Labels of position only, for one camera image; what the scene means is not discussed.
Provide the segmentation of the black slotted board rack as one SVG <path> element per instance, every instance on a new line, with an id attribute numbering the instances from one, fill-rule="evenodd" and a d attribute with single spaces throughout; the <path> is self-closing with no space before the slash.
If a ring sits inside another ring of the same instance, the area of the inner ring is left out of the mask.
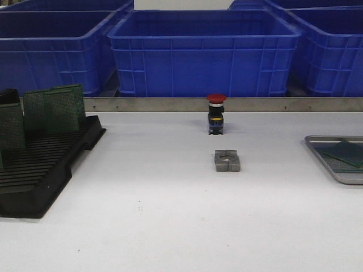
<path id="1" fill-rule="evenodd" d="M 1 104 L 19 103 L 16 89 L 1 91 Z M 105 133 L 98 116 L 86 116 L 78 131 L 25 131 L 25 148 L 1 150 L 1 216 L 41 218 L 71 179 L 71 166 Z"/>

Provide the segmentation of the blue plastic crate rear left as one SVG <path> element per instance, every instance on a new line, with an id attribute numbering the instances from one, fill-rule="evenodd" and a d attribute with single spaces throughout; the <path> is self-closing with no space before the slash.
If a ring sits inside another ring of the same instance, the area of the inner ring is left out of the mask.
<path id="1" fill-rule="evenodd" d="M 84 0 L 84 1 L 22 1 L 9 5 L 1 11 L 120 11 L 133 7 L 134 1 L 126 0 Z"/>

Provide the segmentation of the grey square metal block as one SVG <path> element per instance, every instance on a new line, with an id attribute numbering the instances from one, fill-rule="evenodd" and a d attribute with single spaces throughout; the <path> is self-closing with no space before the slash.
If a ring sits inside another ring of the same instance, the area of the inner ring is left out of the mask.
<path id="1" fill-rule="evenodd" d="M 237 150 L 215 150 L 214 164 L 217 172 L 240 172 L 241 169 Z"/>

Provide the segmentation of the blue plastic crate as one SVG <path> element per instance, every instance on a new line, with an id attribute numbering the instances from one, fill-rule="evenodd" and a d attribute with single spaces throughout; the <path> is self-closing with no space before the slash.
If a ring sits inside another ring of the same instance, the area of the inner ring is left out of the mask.
<path id="1" fill-rule="evenodd" d="M 9 5 L 1 11 L 120 11 L 133 7 L 134 1 L 126 0 L 84 0 L 84 1 L 22 1 Z"/>
<path id="2" fill-rule="evenodd" d="M 361 97 L 362 9 L 291 9 L 286 19 L 301 33 L 291 72 L 309 96 Z"/>
<path id="3" fill-rule="evenodd" d="M 362 1 L 345 0 L 286 0 L 286 1 L 232 1 L 229 10 L 261 10 L 261 9 L 317 9 L 317 8 L 362 7 Z"/>
<path id="4" fill-rule="evenodd" d="M 135 11 L 108 33 L 131 97 L 284 96 L 299 36 L 264 10 Z"/>
<path id="5" fill-rule="evenodd" d="M 107 34 L 116 19 L 111 11 L 2 11 L 1 89 L 81 84 L 84 96 L 98 96 L 115 72 Z"/>

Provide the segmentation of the blue plastic crate rear right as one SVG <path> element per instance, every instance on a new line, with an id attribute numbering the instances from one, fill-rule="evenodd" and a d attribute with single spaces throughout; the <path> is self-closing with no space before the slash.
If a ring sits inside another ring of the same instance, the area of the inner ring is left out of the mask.
<path id="1" fill-rule="evenodd" d="M 362 1 L 345 0 L 286 0 L 286 1 L 232 1 L 229 10 L 261 10 L 261 9 L 317 9 L 317 8 L 362 7 Z"/>

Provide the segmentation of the green perforated circuit board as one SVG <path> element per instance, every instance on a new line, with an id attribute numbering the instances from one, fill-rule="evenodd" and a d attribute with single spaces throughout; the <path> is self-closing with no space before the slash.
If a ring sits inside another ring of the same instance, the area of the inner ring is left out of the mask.
<path id="1" fill-rule="evenodd" d="M 48 91 L 44 94 L 46 131 L 49 134 L 79 130 L 77 107 L 71 90 Z"/>
<path id="2" fill-rule="evenodd" d="M 328 166 L 337 173 L 362 173 L 362 167 L 355 167 L 335 158 L 325 158 Z"/>
<path id="3" fill-rule="evenodd" d="M 359 144 L 341 141 L 330 147 L 321 148 L 320 151 L 354 167 L 362 167 L 362 146 Z"/>
<path id="4" fill-rule="evenodd" d="M 60 105 L 62 109 L 76 113 L 80 124 L 86 122 L 83 87 L 81 84 L 55 86 L 52 88 L 52 91 L 61 94 Z"/>
<path id="5" fill-rule="evenodd" d="M 19 103 L 1 104 L 1 150 L 25 148 L 23 111 Z"/>
<path id="6" fill-rule="evenodd" d="M 23 96 L 24 128 L 25 131 L 44 130 L 45 117 L 45 90 L 25 92 Z"/>

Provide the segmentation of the red emergency stop button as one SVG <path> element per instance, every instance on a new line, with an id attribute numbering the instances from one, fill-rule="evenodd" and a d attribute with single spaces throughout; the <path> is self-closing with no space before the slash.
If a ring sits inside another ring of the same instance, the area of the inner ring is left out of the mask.
<path id="1" fill-rule="evenodd" d="M 224 113 L 224 101 L 226 96 L 223 94 L 209 94 L 207 97 L 209 102 L 208 113 L 208 134 L 219 135 L 223 134 L 223 113 Z"/>

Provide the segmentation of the silver metal tray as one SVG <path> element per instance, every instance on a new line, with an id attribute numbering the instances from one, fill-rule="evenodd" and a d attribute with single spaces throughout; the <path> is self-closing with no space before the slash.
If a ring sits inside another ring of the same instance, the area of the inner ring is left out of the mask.
<path id="1" fill-rule="evenodd" d="M 324 160 L 325 158 L 331 157 L 321 153 L 320 149 L 330 147 L 341 141 L 352 142 L 362 146 L 362 136 L 310 135 L 305 137 L 307 147 L 336 181 L 346 185 L 362 185 L 362 173 L 334 172 Z"/>

